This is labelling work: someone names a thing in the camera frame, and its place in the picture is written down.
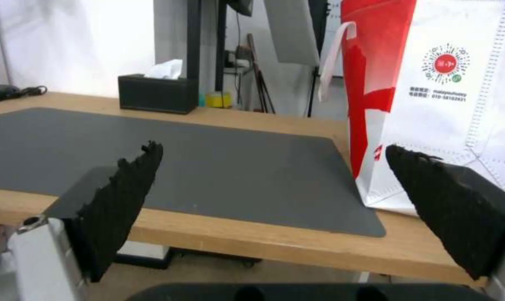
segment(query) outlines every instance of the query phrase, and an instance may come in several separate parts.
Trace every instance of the black foam pad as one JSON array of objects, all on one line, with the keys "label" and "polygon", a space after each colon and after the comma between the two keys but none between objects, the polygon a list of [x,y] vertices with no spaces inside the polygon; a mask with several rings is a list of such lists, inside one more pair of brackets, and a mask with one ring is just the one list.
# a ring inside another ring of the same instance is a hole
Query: black foam pad
[{"label": "black foam pad", "polygon": [[474,280],[488,276],[505,249],[505,192],[470,168],[397,145],[386,159],[455,262]]}]

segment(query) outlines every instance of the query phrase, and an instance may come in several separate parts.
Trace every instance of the tissue box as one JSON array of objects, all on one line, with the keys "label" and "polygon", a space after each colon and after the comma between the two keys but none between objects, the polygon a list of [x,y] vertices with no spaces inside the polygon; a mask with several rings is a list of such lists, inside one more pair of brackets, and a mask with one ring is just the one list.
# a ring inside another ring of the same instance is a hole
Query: tissue box
[{"label": "tissue box", "polygon": [[199,103],[199,82],[146,78],[143,74],[119,76],[119,102],[121,109],[187,114]]}]

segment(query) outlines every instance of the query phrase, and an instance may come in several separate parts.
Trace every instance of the bag handle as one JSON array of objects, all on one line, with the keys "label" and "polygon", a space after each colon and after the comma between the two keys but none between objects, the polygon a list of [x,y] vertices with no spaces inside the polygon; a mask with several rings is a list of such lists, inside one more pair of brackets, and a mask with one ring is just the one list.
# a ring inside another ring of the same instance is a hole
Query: bag handle
[{"label": "bag handle", "polygon": [[336,30],[336,35],[334,36],[331,49],[329,50],[329,55],[327,55],[327,59],[325,59],[325,64],[323,65],[323,72],[319,78],[318,97],[320,102],[327,101],[329,99],[329,86],[331,84],[332,74],[334,73],[334,66],[338,56],[340,55],[342,38],[344,37],[344,33],[346,31],[347,40],[356,38],[356,23],[353,21],[344,22]]}]

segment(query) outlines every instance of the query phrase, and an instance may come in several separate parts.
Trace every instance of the black stand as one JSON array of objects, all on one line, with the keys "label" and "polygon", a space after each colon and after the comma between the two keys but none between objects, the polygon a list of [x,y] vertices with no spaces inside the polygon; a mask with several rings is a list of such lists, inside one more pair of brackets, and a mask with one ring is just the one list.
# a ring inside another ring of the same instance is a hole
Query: black stand
[{"label": "black stand", "polygon": [[226,8],[227,8],[227,0],[218,0],[215,91],[222,91],[223,71],[224,71],[224,40],[226,38]]}]

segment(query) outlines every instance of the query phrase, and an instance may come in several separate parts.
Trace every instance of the black mouse pad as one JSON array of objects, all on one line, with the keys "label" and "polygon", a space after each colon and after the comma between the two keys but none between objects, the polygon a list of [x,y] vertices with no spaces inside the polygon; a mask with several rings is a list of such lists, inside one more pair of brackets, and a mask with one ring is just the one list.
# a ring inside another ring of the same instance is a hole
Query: black mouse pad
[{"label": "black mouse pad", "polygon": [[144,207],[381,237],[330,139],[33,108],[0,115],[0,189],[60,196],[96,166],[164,155]]}]

